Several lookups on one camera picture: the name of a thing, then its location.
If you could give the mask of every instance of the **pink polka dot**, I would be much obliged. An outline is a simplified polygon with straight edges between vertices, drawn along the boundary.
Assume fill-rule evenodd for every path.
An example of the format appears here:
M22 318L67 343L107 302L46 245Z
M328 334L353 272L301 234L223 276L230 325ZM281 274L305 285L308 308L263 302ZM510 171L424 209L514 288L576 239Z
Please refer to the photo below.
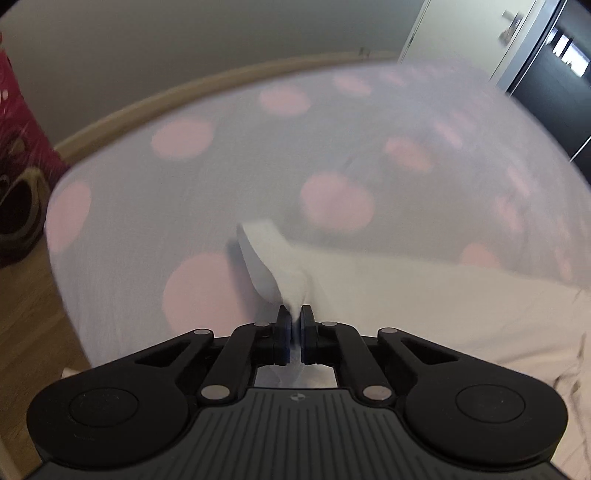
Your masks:
M566 282L573 281L573 266L570 263L570 258L564 253L564 250L560 247L555 248L554 256L562 279Z
M298 87L278 85L264 89L259 95L263 110L279 116L298 116L310 108L310 99Z
M45 233L52 253L61 253L80 235L90 211L90 187L76 180L51 199Z
M431 74L434 78L441 78L443 75L446 74L445 70L443 69L438 69L436 66L434 65L428 65L425 70Z
M452 110L451 112L449 112L449 117L451 123L455 124L462 130L465 130L467 132L472 132L476 127L474 121L471 120L466 113L461 112L459 110Z
M170 275L162 310L176 333L203 327L226 336L253 321L256 291L244 267L232 265L225 254L202 253Z
M379 77L383 81L391 83L392 85L396 85L398 87L404 87L407 85L404 79L397 72L393 72L391 70L386 70L385 72L380 73Z
M339 173L312 175L301 189L300 200L306 218L327 230L353 232L374 216L371 194Z
M462 265L475 265L477 267L500 268L501 261L482 244L470 244L460 256Z
M433 124L433 127L435 128L435 131L452 147L463 147L464 141L451 125L437 121Z
M529 198L531 188L524 176L514 166L507 167L507 177L523 198Z
M429 76L424 71L416 67L410 67L408 71L419 82L426 82L429 79Z
M407 170L428 173L433 169L433 163L427 151L408 138L388 138L383 152Z
M585 223L585 221L582 218L579 219L579 226L581 228L581 232L583 233L583 236L585 238L587 238L589 236L589 227L587 226L587 224Z
M163 160L188 160L207 150L213 125L200 118L181 118L161 127L152 137L152 148Z
M506 224L512 232L523 232L523 218L517 208L507 197L497 197L493 208L498 218Z
M566 221L562 215L556 220L556 231L562 240L570 240L570 230L569 227L566 226Z
M351 73L338 73L333 77L333 83L338 91L354 97L365 97L371 94L369 84Z

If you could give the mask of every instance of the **window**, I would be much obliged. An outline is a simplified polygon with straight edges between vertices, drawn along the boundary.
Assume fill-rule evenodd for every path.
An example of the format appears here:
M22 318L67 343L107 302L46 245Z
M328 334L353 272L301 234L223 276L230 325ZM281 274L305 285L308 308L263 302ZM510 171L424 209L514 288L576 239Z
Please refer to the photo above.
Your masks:
M558 28L554 27L552 29L552 31L548 34L548 37L546 37L546 42L545 45L547 45L548 43L550 43L552 40L554 40L554 37L556 36L556 34L558 33Z
M560 37L560 40L558 40L558 43L554 47L554 50L552 50L552 53L554 53L554 55L556 55L557 57L560 57L568 42L569 38L566 35L562 35L562 37Z
M589 59L574 43L571 43L562 56L562 61L570 66L577 77L582 77L589 66Z

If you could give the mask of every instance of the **white wall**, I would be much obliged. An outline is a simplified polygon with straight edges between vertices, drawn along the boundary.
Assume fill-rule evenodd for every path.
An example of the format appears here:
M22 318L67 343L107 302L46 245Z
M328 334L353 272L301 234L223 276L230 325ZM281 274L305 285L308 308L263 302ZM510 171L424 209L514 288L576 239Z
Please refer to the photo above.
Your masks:
M401 51L423 0L20 0L0 21L52 142L155 92L234 67Z

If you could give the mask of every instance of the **logo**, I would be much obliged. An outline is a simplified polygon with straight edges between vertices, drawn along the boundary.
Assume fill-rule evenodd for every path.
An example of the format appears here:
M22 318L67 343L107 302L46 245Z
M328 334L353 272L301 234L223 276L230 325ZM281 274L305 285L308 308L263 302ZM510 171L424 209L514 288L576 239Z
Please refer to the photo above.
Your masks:
M302 401L302 400L306 399L306 396L303 393L298 392L298 393L294 393L293 395L290 395L290 398L293 401Z

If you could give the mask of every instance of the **white cloth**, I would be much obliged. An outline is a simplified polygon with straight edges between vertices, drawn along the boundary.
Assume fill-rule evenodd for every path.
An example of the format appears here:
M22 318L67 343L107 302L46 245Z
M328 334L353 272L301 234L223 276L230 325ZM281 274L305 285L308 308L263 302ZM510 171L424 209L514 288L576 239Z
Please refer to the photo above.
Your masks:
M554 461L590 478L588 292L481 267L290 244L269 221L241 225L238 241L258 293L293 318L309 304L317 322L372 336L396 327L554 386L569 409Z

